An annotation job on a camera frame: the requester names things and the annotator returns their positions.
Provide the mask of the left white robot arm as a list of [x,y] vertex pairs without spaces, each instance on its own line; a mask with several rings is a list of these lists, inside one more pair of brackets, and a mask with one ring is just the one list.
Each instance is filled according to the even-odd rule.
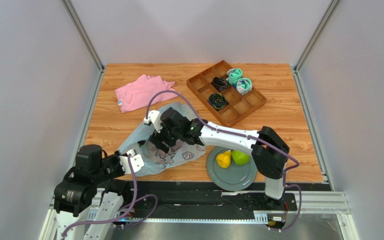
[[100,145],[82,146],[75,165],[54,190],[58,240],[103,240],[137,200],[137,182],[119,178],[144,166],[135,149],[107,154]]

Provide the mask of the green fake apple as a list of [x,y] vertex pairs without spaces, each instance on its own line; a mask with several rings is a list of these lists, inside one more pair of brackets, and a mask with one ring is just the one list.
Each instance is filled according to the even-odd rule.
[[232,150],[231,158],[233,162],[238,166],[243,166],[250,161],[250,156],[238,150]]

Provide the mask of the yellow fake fruit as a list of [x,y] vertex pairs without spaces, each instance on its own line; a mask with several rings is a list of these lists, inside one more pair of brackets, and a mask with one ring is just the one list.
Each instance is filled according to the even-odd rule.
[[226,150],[225,152],[219,153],[215,160],[222,169],[227,169],[232,163],[232,151]]

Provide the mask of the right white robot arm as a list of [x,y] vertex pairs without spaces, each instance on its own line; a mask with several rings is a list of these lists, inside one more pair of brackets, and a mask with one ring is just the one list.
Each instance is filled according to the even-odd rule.
[[219,126],[200,116],[188,119],[172,107],[163,112],[148,111],[143,122],[154,127],[149,139],[165,152],[181,140],[189,145],[223,147],[247,154],[265,176],[265,195],[274,201],[283,199],[290,149],[272,128],[240,130]]

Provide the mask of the light blue plastic bag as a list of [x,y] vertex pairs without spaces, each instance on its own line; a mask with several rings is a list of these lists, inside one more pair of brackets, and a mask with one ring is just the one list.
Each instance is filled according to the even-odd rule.
[[150,141],[154,131],[153,125],[142,123],[118,147],[122,154],[134,150],[141,156],[144,166],[135,173],[137,177],[157,175],[166,169],[195,161],[206,153],[204,146],[190,145],[180,139],[174,141],[174,146],[165,142],[155,145]]

